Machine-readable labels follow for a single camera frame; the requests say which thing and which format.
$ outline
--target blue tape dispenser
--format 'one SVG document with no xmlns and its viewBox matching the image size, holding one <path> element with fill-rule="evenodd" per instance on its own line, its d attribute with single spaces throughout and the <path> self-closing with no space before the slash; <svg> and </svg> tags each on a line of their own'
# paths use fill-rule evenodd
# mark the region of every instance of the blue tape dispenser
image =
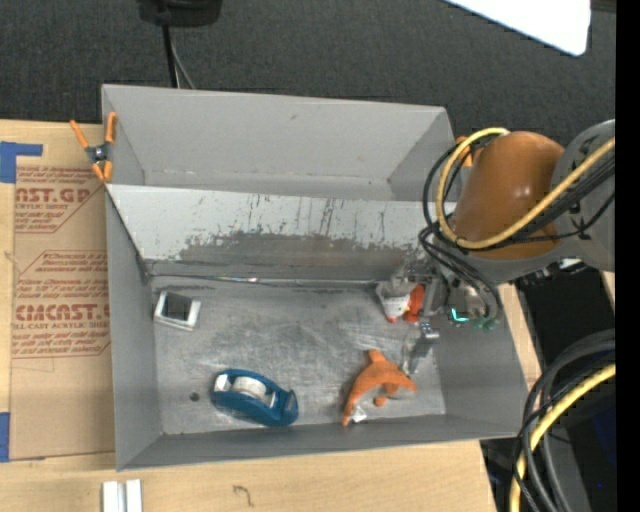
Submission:
<svg viewBox="0 0 640 512">
<path fill-rule="evenodd" d="M 219 373 L 211 387 L 211 401 L 234 417 L 268 427 L 284 427 L 298 419 L 298 400 L 263 375 L 228 369 Z"/>
</svg>

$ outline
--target orange toy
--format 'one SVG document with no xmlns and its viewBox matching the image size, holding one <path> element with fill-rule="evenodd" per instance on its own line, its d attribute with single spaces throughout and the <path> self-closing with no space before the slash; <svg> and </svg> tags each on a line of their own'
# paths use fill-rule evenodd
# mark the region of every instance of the orange toy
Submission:
<svg viewBox="0 0 640 512">
<path fill-rule="evenodd" d="M 407 377 L 402 370 L 398 368 L 397 364 L 387 361 L 387 358 L 384 357 L 380 351 L 372 349 L 369 350 L 367 354 L 369 355 L 369 359 L 371 359 L 371 364 L 358 375 L 358 378 L 351 387 L 347 403 L 344 406 L 342 425 L 345 427 L 349 424 L 349 419 L 355 409 L 356 401 L 370 389 L 383 386 L 388 396 L 395 395 L 400 386 L 410 389 L 411 391 L 418 389 L 415 382 Z M 374 403 L 380 407 L 386 402 L 385 398 L 386 397 L 377 397 Z"/>
<path fill-rule="evenodd" d="M 404 314 L 404 319 L 407 322 L 413 324 L 418 323 L 420 320 L 420 311 L 422 310 L 422 303 L 424 302 L 424 285 L 419 284 L 411 292 L 409 298 L 409 311 Z"/>
</svg>

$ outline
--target scratch marks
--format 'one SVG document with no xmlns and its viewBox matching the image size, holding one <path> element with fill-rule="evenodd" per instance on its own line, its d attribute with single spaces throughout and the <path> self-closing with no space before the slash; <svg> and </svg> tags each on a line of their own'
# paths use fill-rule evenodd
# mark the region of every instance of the scratch marks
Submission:
<svg viewBox="0 0 640 512">
<path fill-rule="evenodd" d="M 382 239 L 381 241 L 385 241 L 385 233 L 384 233 L 384 211 L 380 212 L 380 230 L 382 231 Z"/>
<path fill-rule="evenodd" d="M 300 229 L 300 212 L 302 210 L 302 198 L 298 199 L 298 213 L 296 213 L 296 230 Z"/>
<path fill-rule="evenodd" d="M 322 210 L 322 219 L 320 219 L 320 229 L 318 231 L 322 232 L 322 229 L 325 228 L 324 235 L 329 236 L 329 229 L 331 229 L 331 219 L 333 218 L 333 210 L 336 207 L 335 199 L 327 199 L 327 202 L 324 205 L 324 209 Z"/>
<path fill-rule="evenodd" d="M 236 496 L 242 496 L 242 495 L 246 496 L 247 505 L 251 508 L 255 507 L 255 505 L 253 504 L 253 501 L 251 501 L 251 493 L 249 492 L 249 489 L 247 489 L 246 487 L 243 487 L 242 485 L 234 485 L 233 494 L 235 494 Z"/>
<path fill-rule="evenodd" d="M 249 219 L 247 220 L 248 230 L 251 229 L 251 215 L 253 214 L 253 196 L 247 198 L 247 204 L 249 205 Z"/>
</svg>

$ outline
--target green light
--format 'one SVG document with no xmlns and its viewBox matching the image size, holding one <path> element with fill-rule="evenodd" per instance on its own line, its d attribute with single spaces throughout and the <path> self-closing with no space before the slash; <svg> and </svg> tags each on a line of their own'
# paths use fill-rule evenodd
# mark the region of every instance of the green light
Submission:
<svg viewBox="0 0 640 512">
<path fill-rule="evenodd" d="M 470 318 L 465 318 L 463 316 L 458 316 L 458 312 L 456 311 L 455 308 L 451 308 L 451 317 L 456 322 L 460 322 L 460 323 L 468 322 L 470 320 Z"/>
</svg>

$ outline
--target orange clamp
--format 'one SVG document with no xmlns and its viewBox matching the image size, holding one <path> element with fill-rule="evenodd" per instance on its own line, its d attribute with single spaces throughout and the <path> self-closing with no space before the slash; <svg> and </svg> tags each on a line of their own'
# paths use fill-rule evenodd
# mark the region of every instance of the orange clamp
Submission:
<svg viewBox="0 0 640 512">
<path fill-rule="evenodd" d="M 111 112 L 107 118 L 107 129 L 105 132 L 105 145 L 106 144 L 110 144 L 113 145 L 115 144 L 115 127 L 116 127 L 116 123 L 118 121 L 118 116 L 116 115 L 115 112 Z M 89 146 L 89 143 L 87 142 L 87 139 L 85 138 L 84 134 L 82 133 L 82 130 L 80 129 L 80 126 L 78 126 L 78 123 L 76 123 L 73 119 L 71 121 L 69 121 L 69 124 L 71 125 L 71 129 L 73 130 L 73 132 L 76 134 L 76 138 L 78 139 L 78 142 L 80 143 L 80 146 L 82 146 L 82 149 L 84 149 L 85 151 L 91 151 L 91 150 L 96 150 L 98 149 L 97 146 Z M 113 175 L 113 163 L 111 163 L 109 160 L 93 160 L 91 161 L 91 169 L 93 169 L 93 173 L 97 176 L 97 178 L 102 182 L 102 183 L 109 183 L 111 182 L 111 176 Z"/>
</svg>

